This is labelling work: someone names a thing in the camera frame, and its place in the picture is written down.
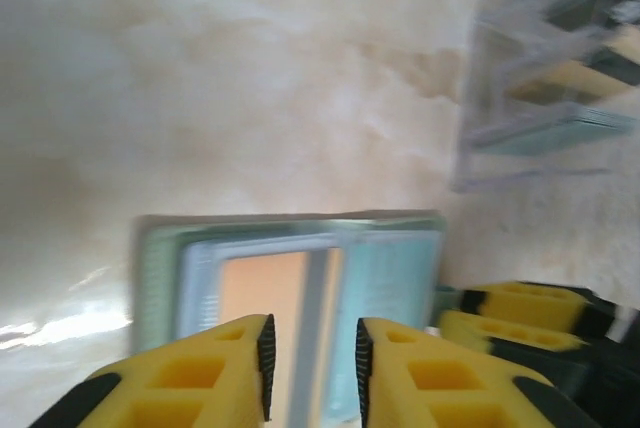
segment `white surface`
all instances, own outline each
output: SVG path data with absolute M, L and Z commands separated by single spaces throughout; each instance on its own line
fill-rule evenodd
M 143 214 L 437 208 L 448 281 L 638 302 L 631 155 L 589 188 L 447 191 L 471 22 L 501 1 L 0 0 L 0 426 L 124 355 Z

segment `yellow foam pad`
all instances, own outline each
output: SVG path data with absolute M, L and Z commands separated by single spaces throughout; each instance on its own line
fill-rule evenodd
M 491 338 L 555 352 L 572 350 L 584 345 L 580 338 L 569 333 L 533 328 L 455 310 L 448 310 L 440 317 L 438 328 L 443 338 L 483 353 L 491 352 Z
M 528 368 L 378 318 L 361 320 L 357 357 L 365 428 L 554 426 L 512 381 L 550 385 Z
M 122 377 L 81 428 L 263 426 L 257 340 L 268 317 L 251 315 L 105 366 Z M 275 337 L 273 339 L 275 362 Z
M 568 289 L 519 282 L 476 286 L 472 290 L 488 295 L 478 307 L 481 316 L 561 332 L 571 332 L 588 303 Z

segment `marble surface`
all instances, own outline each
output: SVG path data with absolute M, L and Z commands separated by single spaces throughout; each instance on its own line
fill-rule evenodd
M 145 214 L 436 208 L 445 281 L 640 303 L 640 140 L 612 178 L 448 189 L 472 22 L 507 1 L 0 0 L 0 425 L 126 353 Z

